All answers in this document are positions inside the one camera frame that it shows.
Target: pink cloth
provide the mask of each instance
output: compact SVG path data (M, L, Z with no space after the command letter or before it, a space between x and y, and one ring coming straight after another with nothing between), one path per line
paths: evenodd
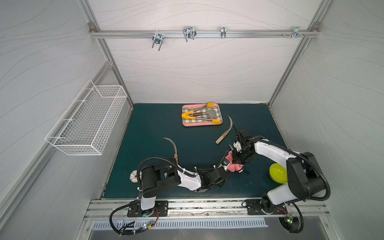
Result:
M244 165L242 164L232 164L232 160L233 160L233 157L232 157L232 151L230 151L228 153L228 156L225 157L225 159L227 159L228 161L230 161L230 164L228 165L228 170L231 171L231 172L235 172L235 171L239 171L243 168Z

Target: wooden handle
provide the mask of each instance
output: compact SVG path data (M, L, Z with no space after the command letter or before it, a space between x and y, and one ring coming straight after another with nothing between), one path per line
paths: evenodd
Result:
M219 144L221 142L221 140L223 140L225 138L225 136L229 133L228 130L226 130L223 135L221 135L217 140L216 140L216 144Z
M197 117L197 116L201 116L201 115L204 115L204 113L192 113L191 116L193 117Z

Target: white wire basket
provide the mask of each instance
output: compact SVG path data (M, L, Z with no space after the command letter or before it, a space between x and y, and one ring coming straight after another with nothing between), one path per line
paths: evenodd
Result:
M126 99L122 86L89 80L45 140L67 155L101 155Z

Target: green bowl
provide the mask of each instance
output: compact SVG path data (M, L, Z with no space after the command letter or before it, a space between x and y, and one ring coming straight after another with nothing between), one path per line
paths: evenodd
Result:
M269 176L273 181L280 184L288 182L287 170L278 163L274 163L269 167Z

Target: yellow tongs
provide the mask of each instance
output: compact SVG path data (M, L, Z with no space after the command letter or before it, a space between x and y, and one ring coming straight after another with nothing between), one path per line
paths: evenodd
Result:
M203 121L211 121L212 123L220 124L221 121L218 120L218 119L197 118L197 117L192 116L192 113L195 113L195 112L197 112L198 110L201 110L201 109L203 109L203 108L210 108L210 107L212 107L214 104L215 104L214 102L207 103L206 105L202 106L201 108L197 108L197 109L194 109L194 110L192 110L192 111L189 111L189 112L186 112L186 113L181 114L181 117L184 118L184 119L200 119L200 120L203 120Z

